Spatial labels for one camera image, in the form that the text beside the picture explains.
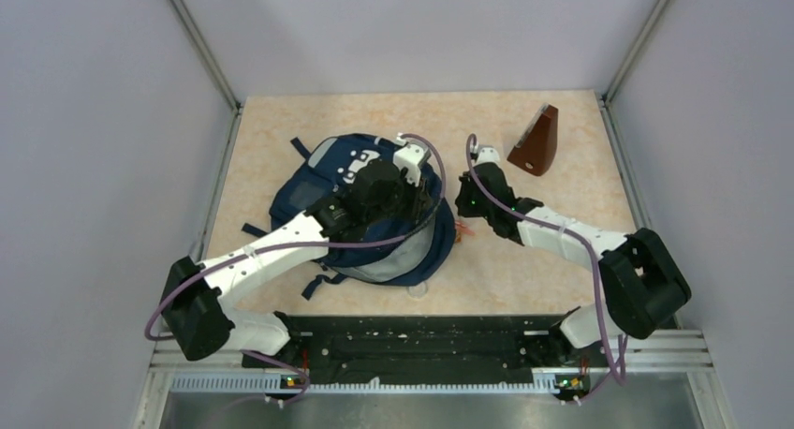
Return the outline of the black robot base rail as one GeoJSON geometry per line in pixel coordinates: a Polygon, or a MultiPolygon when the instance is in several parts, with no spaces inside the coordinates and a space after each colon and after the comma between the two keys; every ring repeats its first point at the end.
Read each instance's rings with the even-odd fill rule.
{"type": "Polygon", "coordinates": [[[314,385],[529,384],[541,368],[607,364],[599,343],[574,349],[560,317],[431,316],[287,318],[290,339],[274,358],[307,369],[314,385]]]}

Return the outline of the pink pen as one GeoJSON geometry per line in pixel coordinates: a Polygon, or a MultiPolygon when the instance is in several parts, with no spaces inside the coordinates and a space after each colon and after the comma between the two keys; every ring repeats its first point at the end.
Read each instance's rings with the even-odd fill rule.
{"type": "Polygon", "coordinates": [[[466,236],[475,236],[476,233],[467,227],[463,222],[456,221],[455,222],[455,229],[456,229],[456,238],[455,242],[459,243],[464,237],[466,236]]]}

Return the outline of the brown wooden metronome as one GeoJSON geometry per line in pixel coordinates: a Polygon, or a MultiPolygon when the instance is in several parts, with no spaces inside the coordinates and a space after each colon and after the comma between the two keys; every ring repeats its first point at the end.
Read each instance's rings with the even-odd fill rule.
{"type": "Polygon", "coordinates": [[[557,153],[558,120],[559,110],[544,103],[513,145],[507,162],[536,177],[547,173],[557,153]]]}

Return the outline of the navy blue student backpack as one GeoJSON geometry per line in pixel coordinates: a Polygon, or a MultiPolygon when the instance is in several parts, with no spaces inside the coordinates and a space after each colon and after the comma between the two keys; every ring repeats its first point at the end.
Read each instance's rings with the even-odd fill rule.
{"type": "Polygon", "coordinates": [[[291,140],[302,164],[276,192],[269,215],[280,229],[296,215],[321,204],[322,215],[344,210],[349,218],[331,225],[334,246],[318,259],[325,273],[301,295],[311,299],[323,283],[348,278],[379,286],[410,287],[434,274],[448,257],[456,238],[455,219],[445,199],[446,181],[428,162],[423,174],[438,174],[440,195],[430,214],[414,228],[396,226],[400,172],[392,163],[399,145],[370,134],[329,137],[314,150],[291,140]]]}

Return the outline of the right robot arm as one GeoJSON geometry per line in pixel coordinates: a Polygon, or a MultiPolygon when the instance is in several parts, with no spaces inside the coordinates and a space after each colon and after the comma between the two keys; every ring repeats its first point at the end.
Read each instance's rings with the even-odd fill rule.
{"type": "Polygon", "coordinates": [[[519,198],[494,162],[476,165],[459,181],[459,215],[481,217],[497,236],[548,251],[593,274],[595,302],[569,312],[549,340],[556,362],[575,364],[604,337],[646,339],[691,300],[683,273],[652,229],[599,229],[539,200],[519,198]]]}

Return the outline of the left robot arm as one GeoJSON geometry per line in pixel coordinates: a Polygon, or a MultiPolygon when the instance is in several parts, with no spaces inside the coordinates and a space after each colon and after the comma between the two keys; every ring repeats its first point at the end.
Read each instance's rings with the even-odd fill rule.
{"type": "Polygon", "coordinates": [[[155,314],[188,361],[229,348],[257,351],[278,366],[293,364],[300,341],[275,314],[237,309],[246,293],[305,262],[332,266],[357,252],[371,260],[436,225],[443,177],[437,189],[425,178],[412,184],[384,160],[364,167],[363,174],[325,195],[312,192],[308,206],[251,244],[202,263],[184,257],[171,265],[155,314]]]}

